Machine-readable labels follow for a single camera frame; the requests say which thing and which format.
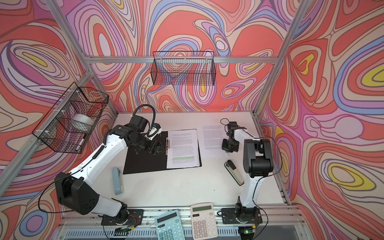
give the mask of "black clipboard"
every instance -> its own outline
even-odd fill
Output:
[[[163,145],[163,148],[166,148],[166,142],[167,142],[168,132],[161,132],[160,134],[156,135],[153,139],[161,142]],[[200,166],[201,164],[201,157],[200,157],[200,149],[199,151],[199,161]],[[167,169],[167,155],[165,152],[153,155],[150,154],[148,151],[140,150],[139,154],[136,154],[134,148],[129,147],[127,151],[127,157],[125,159],[124,164],[124,170],[123,174],[131,174],[131,173],[140,173],[140,172],[155,172],[155,171],[162,171],[162,170],[172,170]]]

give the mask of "black mounting plate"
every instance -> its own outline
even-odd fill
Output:
[[[128,209],[129,215],[136,216],[139,219],[139,223],[137,224],[137,219],[135,217],[128,217],[128,221],[124,225],[134,225],[135,222],[137,225],[141,225],[142,219],[143,219],[143,209]],[[102,226],[117,226],[116,224],[117,220],[114,219],[111,216],[104,215],[103,220],[101,221]]]
[[[235,209],[234,208],[231,208],[231,209],[227,209],[227,208],[221,209],[221,214],[223,215],[222,219],[223,219],[223,223],[224,224],[234,224],[234,223],[235,224],[239,224],[239,223],[241,223],[241,222],[236,220],[236,213],[235,213]],[[254,220],[256,226],[263,222],[263,219],[261,217],[261,213],[260,213],[260,209],[259,208],[257,208],[256,216],[253,218],[253,220],[252,220],[252,214],[242,214],[241,217],[243,219],[249,219],[246,223],[253,223],[253,220]]]

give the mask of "calculator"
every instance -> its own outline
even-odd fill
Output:
[[[173,210],[155,218],[158,240],[185,240],[179,211]]]
[[[217,237],[214,205],[210,203],[191,206],[193,239],[204,240]]]

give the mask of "robotic arm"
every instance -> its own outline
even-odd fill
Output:
[[[271,144],[267,139],[253,137],[245,127],[240,127],[236,122],[229,122],[227,126],[229,139],[223,139],[222,149],[226,152],[237,152],[239,144],[243,144],[243,167],[248,173],[244,191],[239,197],[240,206],[237,207],[253,208],[264,178],[273,171]]]
[[[162,144],[153,138],[161,133],[159,124],[143,133],[148,120],[133,115],[129,124],[117,125],[104,136],[104,142],[89,157],[69,173],[59,173],[55,178],[58,202],[82,215],[90,212],[114,217],[123,224],[128,218],[127,205],[118,200],[105,198],[91,187],[108,163],[125,147],[142,149],[156,155],[164,152]]]

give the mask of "blue calculator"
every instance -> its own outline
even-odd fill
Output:
[[[155,218],[159,240],[185,240],[179,211],[173,210]]]

